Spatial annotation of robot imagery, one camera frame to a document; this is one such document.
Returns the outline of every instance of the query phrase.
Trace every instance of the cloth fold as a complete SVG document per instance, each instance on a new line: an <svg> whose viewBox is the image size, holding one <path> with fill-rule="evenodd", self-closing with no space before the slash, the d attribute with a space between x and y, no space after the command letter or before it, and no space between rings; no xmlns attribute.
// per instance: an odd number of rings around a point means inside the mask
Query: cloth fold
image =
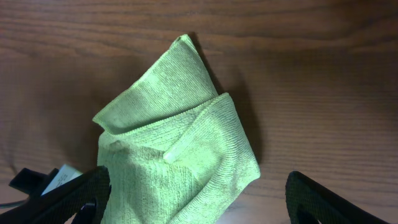
<svg viewBox="0 0 398 224"><path fill-rule="evenodd" d="M188 35L93 121L112 192L102 223L214 223L259 166Z"/></svg>

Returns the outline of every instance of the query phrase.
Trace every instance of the wooden table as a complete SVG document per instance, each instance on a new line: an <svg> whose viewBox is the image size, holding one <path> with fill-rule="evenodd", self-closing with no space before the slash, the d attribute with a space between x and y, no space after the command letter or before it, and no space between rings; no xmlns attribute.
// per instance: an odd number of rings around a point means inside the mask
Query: wooden table
<svg viewBox="0 0 398 224"><path fill-rule="evenodd" d="M0 0L0 202L23 167L93 167L91 118L184 33L261 166L219 223L289 223L293 170L398 223L394 0Z"/></svg>

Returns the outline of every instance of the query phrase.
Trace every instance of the wood grain surface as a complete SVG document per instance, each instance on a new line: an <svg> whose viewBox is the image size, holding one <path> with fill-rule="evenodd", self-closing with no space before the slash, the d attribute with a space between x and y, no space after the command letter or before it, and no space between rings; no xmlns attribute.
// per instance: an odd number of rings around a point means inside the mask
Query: wood grain surface
<svg viewBox="0 0 398 224"><path fill-rule="evenodd" d="M293 170L398 223L393 0L0 0L0 203L23 167L95 166L92 117L184 33L261 166L218 223L288 224Z"/></svg>

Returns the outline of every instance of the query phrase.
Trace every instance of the microfiber cloth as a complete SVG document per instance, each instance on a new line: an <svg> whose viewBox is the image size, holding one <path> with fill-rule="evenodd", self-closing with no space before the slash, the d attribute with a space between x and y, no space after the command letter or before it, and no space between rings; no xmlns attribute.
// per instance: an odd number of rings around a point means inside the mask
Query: microfiber cloth
<svg viewBox="0 0 398 224"><path fill-rule="evenodd" d="M112 185L104 224L214 223L260 176L231 97L188 35L93 121Z"/></svg>

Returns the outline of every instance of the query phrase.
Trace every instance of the green microfiber cloth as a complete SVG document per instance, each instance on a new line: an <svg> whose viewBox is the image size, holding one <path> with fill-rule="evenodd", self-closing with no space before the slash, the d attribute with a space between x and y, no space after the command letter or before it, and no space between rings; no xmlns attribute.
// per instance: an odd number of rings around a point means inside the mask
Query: green microfiber cloth
<svg viewBox="0 0 398 224"><path fill-rule="evenodd" d="M102 223L214 223L259 166L188 35L93 121L112 192Z"/></svg>

